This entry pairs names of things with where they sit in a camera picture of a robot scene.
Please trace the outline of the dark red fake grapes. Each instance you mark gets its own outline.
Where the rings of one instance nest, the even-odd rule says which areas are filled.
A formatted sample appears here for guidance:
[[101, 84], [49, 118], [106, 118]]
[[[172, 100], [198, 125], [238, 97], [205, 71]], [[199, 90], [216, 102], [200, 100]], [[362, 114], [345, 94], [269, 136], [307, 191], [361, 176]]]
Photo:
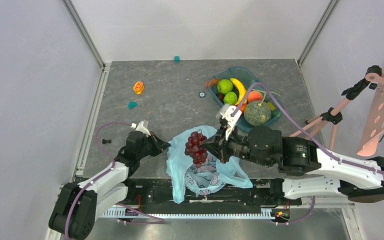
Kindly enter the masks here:
[[193, 131], [185, 144], [184, 154], [192, 158], [192, 163], [197, 168], [201, 167], [208, 158], [208, 151], [201, 146], [206, 139], [201, 130]]

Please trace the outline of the light blue plastic bag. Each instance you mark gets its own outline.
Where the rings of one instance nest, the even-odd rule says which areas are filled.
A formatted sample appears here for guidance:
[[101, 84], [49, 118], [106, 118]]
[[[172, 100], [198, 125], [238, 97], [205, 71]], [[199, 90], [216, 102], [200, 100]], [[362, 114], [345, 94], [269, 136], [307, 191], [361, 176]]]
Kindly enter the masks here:
[[184, 154], [188, 137], [195, 131], [211, 137], [217, 130], [212, 126], [200, 125], [183, 131], [169, 142], [166, 173], [171, 178], [172, 197], [176, 204], [185, 200], [186, 190], [198, 197], [216, 193], [225, 185], [241, 189], [253, 187], [250, 178], [240, 167], [238, 157], [232, 156], [227, 163], [221, 163], [210, 153], [204, 163], [196, 166], [193, 159]]

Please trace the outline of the green netted fake melon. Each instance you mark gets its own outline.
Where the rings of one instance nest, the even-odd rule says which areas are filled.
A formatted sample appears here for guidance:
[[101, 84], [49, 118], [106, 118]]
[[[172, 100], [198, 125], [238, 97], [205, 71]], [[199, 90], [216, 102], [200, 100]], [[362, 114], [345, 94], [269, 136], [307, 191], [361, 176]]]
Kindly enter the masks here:
[[244, 109], [244, 118], [253, 127], [266, 124], [271, 117], [272, 111], [264, 101], [252, 101]]

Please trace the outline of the pink fake peach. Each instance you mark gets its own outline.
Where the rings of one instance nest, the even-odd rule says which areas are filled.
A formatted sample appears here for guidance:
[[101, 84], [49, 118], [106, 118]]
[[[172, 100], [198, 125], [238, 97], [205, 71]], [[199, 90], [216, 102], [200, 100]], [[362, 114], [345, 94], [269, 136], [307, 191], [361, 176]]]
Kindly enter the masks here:
[[264, 100], [264, 95], [262, 92], [253, 90], [251, 91], [248, 96], [247, 96], [247, 101], [248, 103], [254, 102], [254, 101], [263, 101]]

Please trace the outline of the green fake apple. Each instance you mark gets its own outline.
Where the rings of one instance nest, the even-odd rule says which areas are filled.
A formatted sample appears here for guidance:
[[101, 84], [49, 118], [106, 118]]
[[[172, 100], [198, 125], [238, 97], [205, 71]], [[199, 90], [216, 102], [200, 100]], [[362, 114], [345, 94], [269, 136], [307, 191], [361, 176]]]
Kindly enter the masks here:
[[217, 83], [217, 90], [225, 95], [233, 90], [233, 83], [229, 79], [222, 79]]

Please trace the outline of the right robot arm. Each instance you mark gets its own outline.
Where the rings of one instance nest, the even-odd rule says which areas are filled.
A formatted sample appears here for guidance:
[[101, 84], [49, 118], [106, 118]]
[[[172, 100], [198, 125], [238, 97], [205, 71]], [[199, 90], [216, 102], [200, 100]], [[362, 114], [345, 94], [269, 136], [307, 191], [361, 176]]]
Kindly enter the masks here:
[[264, 167], [277, 165], [288, 178], [270, 181], [269, 199], [275, 204], [312, 196], [341, 196], [356, 203], [384, 200], [384, 158], [359, 160], [323, 151], [313, 141], [286, 137], [259, 126], [247, 136], [221, 127], [201, 147], [223, 164], [237, 157]]

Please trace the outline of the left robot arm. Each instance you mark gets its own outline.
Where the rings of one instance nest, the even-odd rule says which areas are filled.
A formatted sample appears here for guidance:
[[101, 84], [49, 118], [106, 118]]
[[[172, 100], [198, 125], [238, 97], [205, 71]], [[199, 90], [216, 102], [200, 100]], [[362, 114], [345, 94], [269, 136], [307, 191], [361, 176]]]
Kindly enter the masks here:
[[137, 190], [124, 182], [137, 171], [140, 161], [156, 157], [169, 147], [152, 131], [130, 132], [125, 145], [106, 168], [87, 180], [62, 187], [48, 227], [69, 240], [86, 239], [105, 211], [121, 201], [131, 204], [136, 200]]

